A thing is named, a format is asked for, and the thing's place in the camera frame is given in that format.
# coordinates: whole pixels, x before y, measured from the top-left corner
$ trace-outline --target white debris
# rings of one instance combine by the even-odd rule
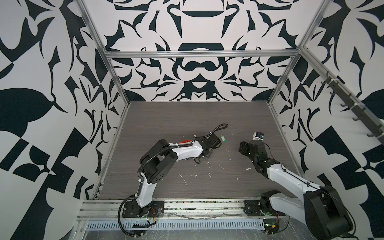
[[[180,174],[179,174],[180,175]],[[184,180],[183,176],[180,175],[180,177]],[[188,186],[187,182],[184,180],[185,184]]]

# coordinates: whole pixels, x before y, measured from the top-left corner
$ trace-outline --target black cable sleeve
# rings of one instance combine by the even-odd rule
[[[196,137],[196,138],[206,138],[206,137],[209,137],[210,135],[212,135],[212,133],[214,133],[214,132],[216,132],[218,130],[223,130],[223,129],[227,128],[227,127],[228,127],[228,124],[222,123],[219,126],[217,126],[212,132],[210,132],[208,135],[201,136],[201,137]]]
[[[127,232],[127,230],[125,230],[121,224],[121,218],[120,218],[120,213],[121,213],[121,208],[123,207],[123,205],[125,204],[126,201],[128,200],[135,200],[137,197],[128,197],[126,199],[124,199],[120,206],[119,206],[119,211],[118,211],[118,224],[119,224],[119,228],[120,230],[125,234],[125,235],[128,235],[130,237],[141,237],[142,235],[137,235],[137,234],[133,234],[133,233],[129,233]]]

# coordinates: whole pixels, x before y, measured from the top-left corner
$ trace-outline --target aluminum frame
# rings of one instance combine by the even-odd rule
[[[300,43],[297,45],[296,51],[299,53],[299,50],[306,46],[307,43],[310,41],[310,39],[313,36],[313,33],[317,29],[317,27],[320,25],[321,21],[324,18],[324,14],[327,11],[329,5],[333,2],[333,0],[323,0],[320,4],[320,7],[317,9],[311,23],[309,24],[307,30],[305,31],[305,34],[303,38],[301,39]],[[268,103],[272,104],[273,101],[278,96],[279,92],[281,91],[281,88],[285,84],[286,80],[288,79],[288,75],[292,72],[293,68],[296,66],[297,61],[300,57],[294,57],[291,58],[291,61],[288,63],[287,67],[285,68],[285,71],[283,72],[283,75],[279,78],[276,87],[274,88],[271,96],[268,99]]]
[[[106,51],[107,58],[195,58],[295,56],[296,50],[206,50],[206,51]]]
[[[281,75],[281,77],[277,81],[277,84],[276,84],[275,88],[273,89],[272,94],[269,96],[269,99],[268,99],[269,104],[272,104],[273,101],[276,99],[276,97],[279,95],[283,85],[285,84],[285,82],[288,79],[289,74],[292,72],[293,68],[296,66],[299,59],[300,59],[299,54],[296,54],[296,56],[291,58],[287,67],[285,67],[283,74]]]
[[[327,77],[331,77],[331,79],[337,79],[336,76],[329,71],[329,69],[321,63],[321,61],[311,53],[305,47],[300,47],[299,54],[309,63],[310,66],[325,80]]]
[[[187,218],[275,218],[275,216],[248,217],[244,211],[244,200],[247,199],[156,199],[164,201],[164,216],[157,219]],[[123,200],[85,200],[80,209],[77,221],[84,220],[116,220],[118,208]]]
[[[101,59],[103,60],[103,63],[105,67],[107,68],[108,72],[111,74],[112,81],[115,84],[116,88],[118,89],[118,92],[123,99],[124,103],[126,106],[129,104],[129,99],[127,95],[125,94],[125,91],[121,85],[120,78],[117,76],[111,62],[109,59],[107,59],[105,55],[105,50],[104,50],[104,45],[101,42],[100,35],[96,30],[96,27],[92,21],[91,15],[88,12],[88,9],[86,7],[86,4],[84,3],[83,0],[75,0],[77,8],[79,9],[81,13],[81,17],[84,21],[85,26],[88,28],[89,33],[92,37],[92,40],[94,41],[96,48],[100,54]]]

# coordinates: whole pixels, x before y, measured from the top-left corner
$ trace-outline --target black mounting plate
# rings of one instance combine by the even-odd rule
[[[163,201],[152,201],[150,204],[141,208],[136,200],[125,202],[122,217],[142,217],[149,212],[148,217],[157,217],[159,213],[164,213]]]
[[[264,217],[264,215],[259,211],[260,205],[259,205],[260,200],[244,200],[244,212],[247,214],[248,217]],[[284,213],[278,212],[279,216],[285,216]],[[276,216],[276,211],[271,212],[271,216]]]

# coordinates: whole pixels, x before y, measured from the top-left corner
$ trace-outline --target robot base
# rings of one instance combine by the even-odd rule
[[[150,204],[145,207],[140,207],[136,200],[131,202],[126,202],[124,204],[124,209],[122,212],[122,217],[132,218],[132,217],[142,217],[150,211],[148,217],[156,217],[159,213],[164,213],[164,202],[163,201],[152,201]]]

